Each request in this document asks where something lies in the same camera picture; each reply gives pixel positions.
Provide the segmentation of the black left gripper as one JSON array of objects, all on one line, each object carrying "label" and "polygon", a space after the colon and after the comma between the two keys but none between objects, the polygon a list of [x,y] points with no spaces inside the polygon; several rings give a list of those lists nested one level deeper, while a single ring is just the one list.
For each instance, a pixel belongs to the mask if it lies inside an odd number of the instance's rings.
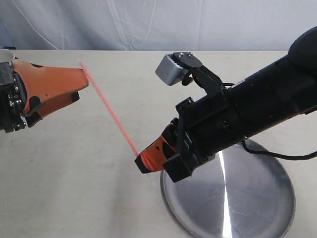
[{"label": "black left gripper", "polygon": [[[5,133],[33,127],[44,117],[80,99],[89,81],[79,68],[40,66],[15,59],[0,64],[0,129]],[[29,111],[23,120],[23,109]]]}]

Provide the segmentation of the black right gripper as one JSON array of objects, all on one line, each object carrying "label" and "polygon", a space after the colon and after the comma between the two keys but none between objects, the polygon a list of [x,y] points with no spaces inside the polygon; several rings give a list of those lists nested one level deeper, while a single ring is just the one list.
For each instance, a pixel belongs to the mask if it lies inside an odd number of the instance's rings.
[{"label": "black right gripper", "polygon": [[195,102],[189,97],[176,105],[176,110],[178,123],[170,122],[135,159],[141,173],[165,170],[178,182],[217,152],[237,143],[238,117],[230,103],[216,103],[207,97]]}]

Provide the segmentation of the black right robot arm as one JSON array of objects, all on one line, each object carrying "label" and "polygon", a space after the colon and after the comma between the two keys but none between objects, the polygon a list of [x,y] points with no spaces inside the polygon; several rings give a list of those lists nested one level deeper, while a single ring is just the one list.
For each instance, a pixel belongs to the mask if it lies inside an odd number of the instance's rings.
[{"label": "black right robot arm", "polygon": [[156,75],[166,85],[195,82],[206,92],[180,102],[178,117],[135,159],[140,172],[166,171],[177,182],[217,152],[317,109],[317,30],[306,31],[287,55],[235,84],[222,82],[190,52],[165,55]]}]

